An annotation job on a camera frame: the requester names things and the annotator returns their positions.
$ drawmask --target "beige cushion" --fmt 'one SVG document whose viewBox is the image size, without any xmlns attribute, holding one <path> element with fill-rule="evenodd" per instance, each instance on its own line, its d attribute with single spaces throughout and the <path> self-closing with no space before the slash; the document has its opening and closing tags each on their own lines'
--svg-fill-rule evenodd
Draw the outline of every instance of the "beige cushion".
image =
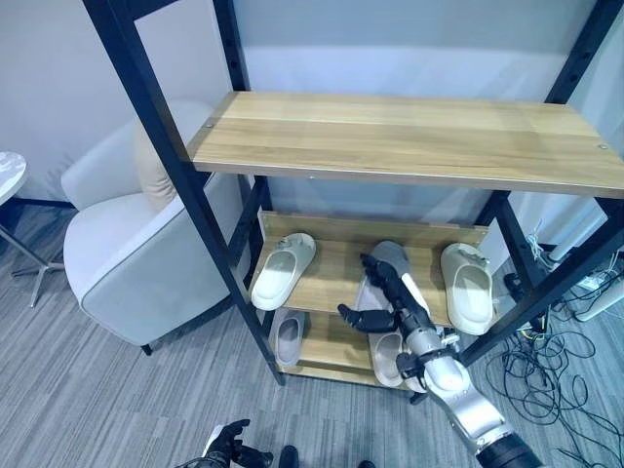
<svg viewBox="0 0 624 468">
<path fill-rule="evenodd" d="M 140 122 L 135 126 L 133 157 L 141 190 L 149 203 L 161 211 L 176 197 L 177 192 Z"/>
</svg>

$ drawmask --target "round side table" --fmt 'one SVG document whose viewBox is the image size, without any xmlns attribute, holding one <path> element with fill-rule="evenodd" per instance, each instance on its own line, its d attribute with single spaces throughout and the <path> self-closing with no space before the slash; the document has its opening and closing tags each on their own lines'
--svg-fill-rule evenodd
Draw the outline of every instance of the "round side table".
<svg viewBox="0 0 624 468">
<path fill-rule="evenodd" d="M 15 193 L 20 190 L 23 183 L 26 182 L 28 176 L 28 167 L 26 160 L 23 159 L 18 153 L 12 153 L 9 151 L 0 152 L 0 205 L 9 200 Z M 16 239 L 7 229 L 0 225 L 0 237 L 5 239 L 9 244 L 18 249 L 37 266 L 34 268 L 27 268 L 24 270 L 16 271 L 13 276 L 32 275 L 36 274 L 35 286 L 30 297 L 30 307 L 34 307 L 39 297 L 39 290 L 41 289 L 41 282 L 43 277 L 48 271 L 58 271 L 64 269 L 62 263 L 52 263 L 46 261 L 25 246 L 22 242 Z"/>
</svg>

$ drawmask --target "robotic hand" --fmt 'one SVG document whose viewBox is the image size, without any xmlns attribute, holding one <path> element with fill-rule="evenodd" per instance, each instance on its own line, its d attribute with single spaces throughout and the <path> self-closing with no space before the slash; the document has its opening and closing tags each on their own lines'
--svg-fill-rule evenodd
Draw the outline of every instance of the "robotic hand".
<svg viewBox="0 0 624 468">
<path fill-rule="evenodd" d="M 396 244 L 393 246 L 394 252 L 384 255 L 384 258 L 361 255 L 370 284 L 383 290 L 393 310 L 357 311 L 340 304 L 340 315 L 361 332 L 401 331 L 411 353 L 402 353 L 397 357 L 397 368 L 404 378 L 419 379 L 422 387 L 445 411 L 463 444 L 482 466 L 543 466 L 494 405 L 475 388 L 468 370 L 459 363 L 455 350 L 443 344 L 423 307 L 424 299 L 413 282 L 403 248 Z"/>
<path fill-rule="evenodd" d="M 248 419 L 232 422 L 224 426 L 219 435 L 208 446 L 206 454 L 186 465 L 198 463 L 197 468 L 226 468 L 230 461 L 244 468 L 266 468 L 273 462 L 273 454 L 259 451 L 243 445 L 243 441 L 235 439 L 243 433 L 243 429 L 250 425 Z"/>
</svg>

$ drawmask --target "white tabletop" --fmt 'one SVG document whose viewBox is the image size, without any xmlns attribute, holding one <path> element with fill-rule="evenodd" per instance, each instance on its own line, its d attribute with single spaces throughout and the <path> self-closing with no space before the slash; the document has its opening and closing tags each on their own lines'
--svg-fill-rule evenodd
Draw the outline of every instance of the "white tabletop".
<svg viewBox="0 0 624 468">
<path fill-rule="evenodd" d="M 0 151 L 0 205 L 26 182 L 26 160 L 18 153 Z"/>
</svg>

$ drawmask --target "black shoe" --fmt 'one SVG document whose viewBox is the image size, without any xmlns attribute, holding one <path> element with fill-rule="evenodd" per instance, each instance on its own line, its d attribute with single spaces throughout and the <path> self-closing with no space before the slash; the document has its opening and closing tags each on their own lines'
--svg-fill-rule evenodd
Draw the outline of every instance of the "black shoe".
<svg viewBox="0 0 624 468">
<path fill-rule="evenodd" d="M 299 468 L 299 452 L 296 451 L 296 448 L 293 446 L 282 448 L 280 466 L 278 468 Z"/>
</svg>

